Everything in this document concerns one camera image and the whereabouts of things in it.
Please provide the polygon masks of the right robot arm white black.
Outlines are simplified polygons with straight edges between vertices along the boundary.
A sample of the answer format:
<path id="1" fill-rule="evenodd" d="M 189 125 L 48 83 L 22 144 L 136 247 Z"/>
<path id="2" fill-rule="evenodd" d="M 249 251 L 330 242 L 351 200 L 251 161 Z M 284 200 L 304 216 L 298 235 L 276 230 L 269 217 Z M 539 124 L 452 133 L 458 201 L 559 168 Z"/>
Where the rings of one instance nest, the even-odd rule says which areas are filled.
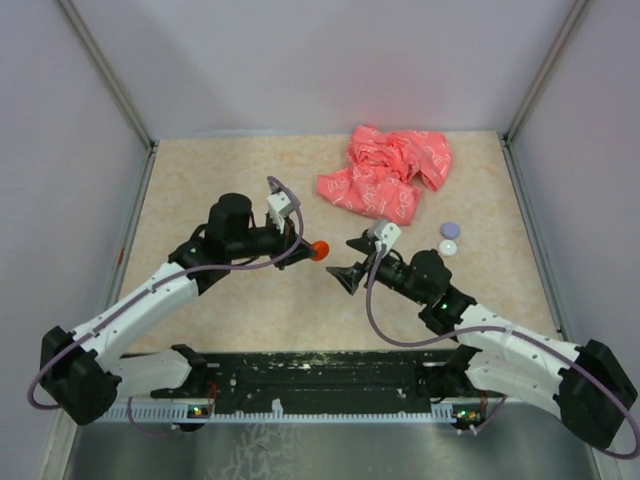
<path id="1" fill-rule="evenodd" d="M 500 317 L 452 285 L 452 274 L 434 249 L 404 261 L 367 235 L 347 244 L 365 254 L 365 261 L 327 271 L 349 294 L 362 281 L 369 287 L 380 283 L 421 306 L 419 317 L 436 341 L 458 343 L 463 360 L 446 372 L 454 393 L 466 396 L 477 389 L 535 406 L 608 456 L 623 424 L 639 431 L 630 412 L 638 392 L 604 343 L 578 345 Z"/>

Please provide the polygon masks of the white earbud charging case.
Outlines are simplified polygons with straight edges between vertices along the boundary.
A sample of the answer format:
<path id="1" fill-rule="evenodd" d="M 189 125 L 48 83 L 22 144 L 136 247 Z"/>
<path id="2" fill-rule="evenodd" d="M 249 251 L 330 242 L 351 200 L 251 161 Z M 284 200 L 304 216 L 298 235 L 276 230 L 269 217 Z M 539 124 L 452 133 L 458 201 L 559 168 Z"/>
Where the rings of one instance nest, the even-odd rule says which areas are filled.
<path id="1" fill-rule="evenodd" d="M 455 256 L 458 252 L 458 246 L 454 240 L 443 239 L 438 245 L 439 253 L 445 257 Z"/>

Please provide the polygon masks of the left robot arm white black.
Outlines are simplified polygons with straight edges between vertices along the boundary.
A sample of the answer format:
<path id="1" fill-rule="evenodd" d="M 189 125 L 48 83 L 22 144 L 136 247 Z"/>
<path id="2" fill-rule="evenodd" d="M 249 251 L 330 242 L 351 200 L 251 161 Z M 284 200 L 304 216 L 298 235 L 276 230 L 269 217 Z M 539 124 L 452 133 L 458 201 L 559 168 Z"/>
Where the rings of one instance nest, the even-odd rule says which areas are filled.
<path id="1" fill-rule="evenodd" d="M 316 259 L 302 237 L 298 199 L 283 187 L 267 198 L 265 223 L 254 223 L 251 200 L 222 195 L 206 223 L 179 245 L 141 286 L 71 331 L 55 327 L 42 339 L 41 386 L 79 426 L 99 419 L 118 400 L 171 390 L 194 397 L 208 384 L 204 358 L 186 345 L 126 356 L 141 336 L 203 295 L 232 271 L 278 269 Z"/>

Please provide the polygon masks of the purple earbud charging case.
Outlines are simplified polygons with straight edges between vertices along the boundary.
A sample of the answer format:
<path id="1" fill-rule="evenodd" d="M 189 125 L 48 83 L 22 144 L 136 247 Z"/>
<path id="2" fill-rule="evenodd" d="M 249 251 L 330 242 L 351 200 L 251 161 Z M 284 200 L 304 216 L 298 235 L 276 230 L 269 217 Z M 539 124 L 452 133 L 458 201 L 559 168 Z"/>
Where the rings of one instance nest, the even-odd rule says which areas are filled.
<path id="1" fill-rule="evenodd" d="M 455 222 L 445 222 L 440 227 L 440 234 L 445 239 L 454 240 L 461 234 L 460 226 Z"/>

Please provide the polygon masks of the orange earbud charging case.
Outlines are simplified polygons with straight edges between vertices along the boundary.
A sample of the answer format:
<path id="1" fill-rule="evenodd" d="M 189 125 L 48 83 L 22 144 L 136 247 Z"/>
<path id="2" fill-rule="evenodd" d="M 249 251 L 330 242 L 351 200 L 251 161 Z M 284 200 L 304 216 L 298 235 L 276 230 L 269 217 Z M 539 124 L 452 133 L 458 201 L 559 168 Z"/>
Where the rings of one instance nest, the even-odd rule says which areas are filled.
<path id="1" fill-rule="evenodd" d="M 313 250 L 313 256 L 311 258 L 314 262 L 324 260 L 330 253 L 329 244 L 325 241 L 318 240 L 311 244 Z"/>

